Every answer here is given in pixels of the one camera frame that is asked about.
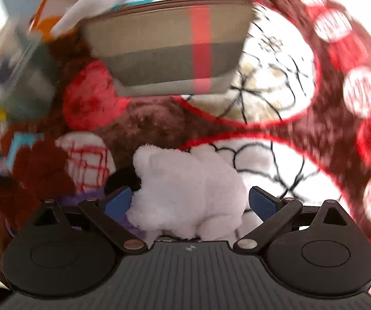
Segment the clear plastic container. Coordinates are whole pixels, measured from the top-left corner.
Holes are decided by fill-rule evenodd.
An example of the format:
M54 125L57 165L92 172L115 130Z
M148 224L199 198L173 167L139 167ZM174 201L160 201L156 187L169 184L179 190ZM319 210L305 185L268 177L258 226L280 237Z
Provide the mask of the clear plastic container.
M0 31L0 121L41 119L55 96L56 63L41 36L23 29L9 20Z

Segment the triangular cutout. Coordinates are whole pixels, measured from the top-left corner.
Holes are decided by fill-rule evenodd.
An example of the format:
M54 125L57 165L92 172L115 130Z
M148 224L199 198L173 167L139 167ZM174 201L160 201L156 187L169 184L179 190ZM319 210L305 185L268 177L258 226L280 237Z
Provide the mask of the triangular cutout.
M339 214L339 211L334 207L331 207L328 209L323 223L328 223L331 225L339 225L339 226L347 225L346 221Z
M55 225L58 220L55 217L53 209L47 208L45 212L36 220L35 226Z

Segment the red stripe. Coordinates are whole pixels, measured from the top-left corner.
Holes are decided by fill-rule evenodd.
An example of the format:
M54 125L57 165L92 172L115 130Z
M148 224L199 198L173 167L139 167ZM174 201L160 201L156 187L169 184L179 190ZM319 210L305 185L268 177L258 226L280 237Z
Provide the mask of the red stripe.
M210 83L201 79L211 77L211 26L208 6L190 7L191 40L196 93L206 93Z

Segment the stuffed animal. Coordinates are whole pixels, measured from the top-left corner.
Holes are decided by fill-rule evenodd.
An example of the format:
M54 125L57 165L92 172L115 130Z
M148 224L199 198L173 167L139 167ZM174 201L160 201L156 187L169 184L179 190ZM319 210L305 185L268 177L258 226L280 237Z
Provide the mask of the stuffed animal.
M133 165L141 187L133 193L127 217L140 229L210 241L242 223L246 187L212 147L188 153L144 145L135 152Z

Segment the white plush toy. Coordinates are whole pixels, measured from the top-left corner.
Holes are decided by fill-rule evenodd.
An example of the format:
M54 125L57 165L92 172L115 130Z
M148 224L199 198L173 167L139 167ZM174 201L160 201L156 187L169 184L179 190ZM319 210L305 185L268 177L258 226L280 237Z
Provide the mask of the white plush toy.
M247 191L241 176L208 145L191 153L144 145L134 154L141 189L128 220L144 231L218 239L242 223Z

